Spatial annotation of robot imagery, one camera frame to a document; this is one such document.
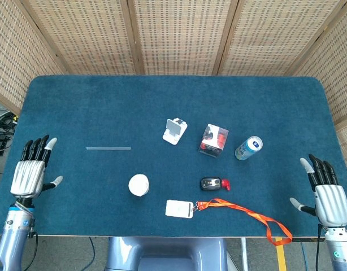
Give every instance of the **id card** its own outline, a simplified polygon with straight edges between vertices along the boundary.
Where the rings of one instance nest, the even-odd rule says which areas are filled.
[[[192,202],[182,202],[180,200],[166,201],[166,216],[192,218],[194,204]]]

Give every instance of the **paper cup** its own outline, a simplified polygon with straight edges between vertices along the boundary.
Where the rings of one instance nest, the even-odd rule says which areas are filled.
[[[149,179],[143,174],[134,175],[129,180],[128,188],[135,196],[146,195],[149,191]]]

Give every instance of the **soda can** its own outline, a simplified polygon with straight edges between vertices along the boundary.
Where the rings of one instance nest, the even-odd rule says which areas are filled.
[[[259,137],[249,137],[235,150],[235,156],[239,160],[245,160],[260,151],[262,147],[263,142]]]

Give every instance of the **blue carpet surface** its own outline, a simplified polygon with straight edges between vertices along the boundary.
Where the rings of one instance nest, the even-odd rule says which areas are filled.
[[[188,123],[180,142],[162,139],[166,120]],[[229,130],[224,151],[198,152],[206,125]],[[323,87],[311,77],[41,76],[28,90],[0,183],[0,232],[14,202],[10,186],[29,139],[58,141],[45,182],[63,182],[34,200],[39,234],[115,236],[265,236],[266,228],[229,208],[192,219],[165,216],[166,200],[219,197],[282,222],[294,236],[315,236],[317,219],[297,211],[291,196],[314,205],[299,159],[313,153],[335,167],[347,194],[347,170]],[[235,148],[250,136],[263,149],[239,161]],[[86,146],[131,146],[88,151]],[[129,179],[147,175],[142,198]],[[201,191],[202,177],[231,181],[232,190]],[[273,235],[282,236],[272,225]]]

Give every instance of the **can lid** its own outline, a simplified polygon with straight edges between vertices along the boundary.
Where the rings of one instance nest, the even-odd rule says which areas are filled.
[[[259,137],[250,137],[248,139],[248,146],[253,151],[260,151],[263,147],[263,142]]]

